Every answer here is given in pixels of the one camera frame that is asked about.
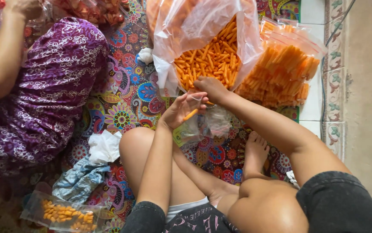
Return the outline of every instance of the gray patterned cloth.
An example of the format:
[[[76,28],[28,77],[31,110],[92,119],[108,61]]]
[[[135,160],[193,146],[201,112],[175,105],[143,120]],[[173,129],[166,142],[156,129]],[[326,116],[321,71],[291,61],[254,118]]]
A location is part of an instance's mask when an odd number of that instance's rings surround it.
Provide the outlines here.
[[[61,175],[52,187],[53,196],[79,204],[87,201],[92,191],[104,181],[105,172],[111,171],[106,163],[92,163],[88,158],[84,157]]]

